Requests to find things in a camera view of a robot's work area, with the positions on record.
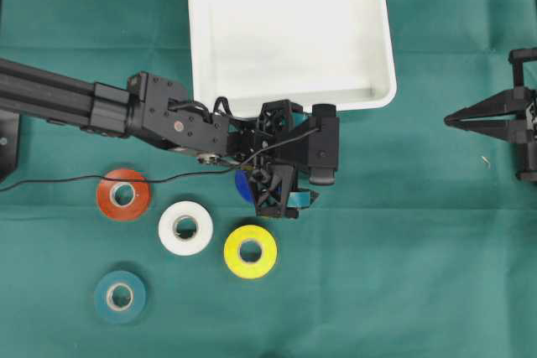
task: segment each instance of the orange tape roll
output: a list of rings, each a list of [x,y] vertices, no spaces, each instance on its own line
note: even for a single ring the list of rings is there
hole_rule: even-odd
[[[115,169],[106,174],[111,179],[138,179],[145,178],[131,169]],[[117,192],[127,186],[131,190],[131,198],[124,204],[120,203]],[[114,182],[102,180],[96,191],[97,205],[102,213],[115,221],[132,221],[139,218],[151,203],[151,187],[142,182]]]

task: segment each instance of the yellow tape roll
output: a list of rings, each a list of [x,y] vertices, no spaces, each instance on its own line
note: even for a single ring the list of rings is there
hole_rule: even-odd
[[[242,244],[254,241],[261,247],[261,257],[256,262],[245,262],[241,257]],[[224,260],[229,269],[240,278],[254,279],[267,274],[278,256],[274,237],[261,226],[241,226],[226,239]]]

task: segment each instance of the green fabric surface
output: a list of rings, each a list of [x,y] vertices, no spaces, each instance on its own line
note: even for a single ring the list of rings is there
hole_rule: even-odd
[[[537,44],[535,0],[388,0],[388,12],[398,94],[340,114],[336,185],[297,221],[252,217],[232,175],[154,186],[149,211],[128,223],[101,214],[91,181],[0,195],[0,356],[537,355],[537,190],[515,179],[507,143],[443,124],[512,85],[508,52]],[[147,70],[191,91],[189,47],[187,0],[3,0],[0,56],[78,79],[124,86]],[[25,117],[7,183],[117,167],[150,178],[199,168],[134,138]],[[193,257],[157,235],[180,200],[215,223]],[[257,281],[223,261],[244,223],[279,246]],[[112,269],[147,284],[135,323],[96,316],[93,290]]]

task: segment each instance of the black cable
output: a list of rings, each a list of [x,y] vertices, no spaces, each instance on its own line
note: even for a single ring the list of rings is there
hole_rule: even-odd
[[[206,122],[211,122],[211,112],[209,111],[209,108],[207,108],[205,104],[202,104],[199,101],[177,101],[170,105],[169,109],[175,112],[180,109],[186,109],[191,107],[195,109],[201,109],[203,111],[203,120]]]
[[[224,112],[220,110],[220,105],[224,108]],[[215,101],[215,106],[212,108],[212,113],[217,113],[223,117],[229,117],[232,120],[238,122],[255,122],[258,119],[256,117],[235,117],[232,114],[232,110],[229,107],[229,101],[225,96],[219,96]]]
[[[240,169],[244,165],[248,164],[250,161],[252,161],[254,158],[256,158],[260,153],[264,153],[265,151],[271,150],[273,148],[278,148],[281,146],[284,146],[285,144],[289,144],[292,142],[297,142],[301,140],[304,137],[310,136],[312,133],[315,133],[319,131],[319,128],[313,128],[307,132],[304,132],[300,134],[299,136],[295,136],[292,138],[288,138],[287,140],[283,140],[278,143],[274,143],[268,147],[261,148],[255,153],[253,153],[250,157],[246,158],[241,163],[238,163],[236,165],[231,166],[228,169],[221,169],[218,171],[199,171],[199,172],[186,172],[184,174],[177,174],[174,176],[170,176],[168,178],[164,179],[115,179],[115,178],[107,178],[106,176],[101,175],[83,175],[83,176],[75,176],[73,178],[65,178],[65,179],[24,179],[19,180],[18,182],[15,182],[14,184],[10,184],[9,186],[6,186],[4,188],[0,189],[0,193],[7,192],[11,189],[19,187],[21,184],[64,184],[67,182],[76,182],[79,180],[87,180],[87,179],[100,179],[100,180],[106,180],[109,182],[129,182],[129,183],[135,183],[135,182],[141,182],[143,184],[165,184],[167,182],[171,182],[173,180],[186,178],[190,176],[202,176],[202,175],[220,175],[220,174],[227,174],[229,172],[234,171],[235,169]]]

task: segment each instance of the white plastic tray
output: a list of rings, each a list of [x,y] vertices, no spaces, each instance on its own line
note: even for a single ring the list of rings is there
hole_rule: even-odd
[[[377,108],[396,92],[386,0],[189,0],[194,98],[234,115],[290,99]]]

